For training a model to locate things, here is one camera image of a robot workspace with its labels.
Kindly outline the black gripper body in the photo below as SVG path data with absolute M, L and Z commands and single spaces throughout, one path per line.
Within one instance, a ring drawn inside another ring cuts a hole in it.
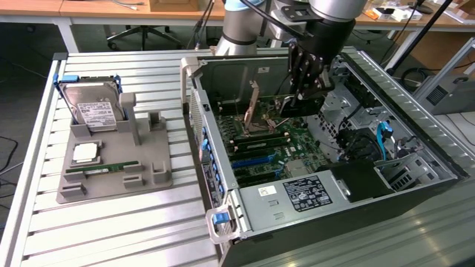
M 344 43 L 354 27 L 354 20 L 336 22 L 328 19 L 308 21 L 306 37 L 297 40 L 297 48 L 302 54 L 313 55 L 322 65 L 329 65 L 341 51 Z

